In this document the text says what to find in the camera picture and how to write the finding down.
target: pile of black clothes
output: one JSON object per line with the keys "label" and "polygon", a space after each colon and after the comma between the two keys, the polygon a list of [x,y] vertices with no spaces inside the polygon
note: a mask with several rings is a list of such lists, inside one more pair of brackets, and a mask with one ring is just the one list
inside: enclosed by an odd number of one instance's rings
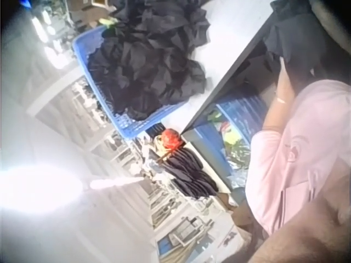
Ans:
{"label": "pile of black clothes", "polygon": [[207,43],[204,0],[112,0],[118,23],[88,58],[88,70],[114,114],[142,121],[163,105],[203,93],[205,73],[188,59]]}
{"label": "pile of black clothes", "polygon": [[183,195],[195,199],[217,195],[216,182],[202,171],[201,161],[191,150],[180,148],[174,151],[162,166],[175,177],[172,183]]}

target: hand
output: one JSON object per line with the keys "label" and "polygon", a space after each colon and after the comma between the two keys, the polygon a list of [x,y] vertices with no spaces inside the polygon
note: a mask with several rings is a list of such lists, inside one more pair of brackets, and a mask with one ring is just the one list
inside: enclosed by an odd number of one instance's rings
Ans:
{"label": "hand", "polygon": [[276,90],[276,96],[285,101],[291,103],[295,99],[295,91],[290,82],[289,75],[286,71],[284,59],[280,58],[281,70],[279,73],[278,86]]}

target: pink shirt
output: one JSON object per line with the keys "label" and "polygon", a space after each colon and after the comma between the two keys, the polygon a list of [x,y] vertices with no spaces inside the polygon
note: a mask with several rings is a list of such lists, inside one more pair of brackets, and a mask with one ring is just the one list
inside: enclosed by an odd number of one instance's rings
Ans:
{"label": "pink shirt", "polygon": [[246,197],[269,235],[316,196],[337,157],[350,165],[350,92],[341,82],[315,82],[296,97],[283,134],[253,137]]}

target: red object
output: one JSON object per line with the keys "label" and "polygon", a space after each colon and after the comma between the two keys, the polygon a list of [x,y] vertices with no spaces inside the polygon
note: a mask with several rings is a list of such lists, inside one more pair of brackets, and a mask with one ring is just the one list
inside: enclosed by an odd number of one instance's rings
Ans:
{"label": "red object", "polygon": [[161,141],[163,146],[169,150],[176,150],[180,145],[183,144],[179,133],[172,129],[166,129],[161,134]]}
{"label": "red object", "polygon": [[230,122],[223,122],[220,126],[220,132],[225,131],[230,126]]}

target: pink sleeve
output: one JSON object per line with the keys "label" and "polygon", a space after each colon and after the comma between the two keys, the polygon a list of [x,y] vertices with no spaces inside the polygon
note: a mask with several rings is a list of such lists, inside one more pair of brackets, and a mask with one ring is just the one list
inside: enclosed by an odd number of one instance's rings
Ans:
{"label": "pink sleeve", "polygon": [[278,184],[273,182],[279,178],[275,164],[280,141],[281,134],[272,130],[260,131],[252,138],[246,181],[248,204],[256,220],[269,234],[273,232],[276,218],[274,201],[280,192]]}

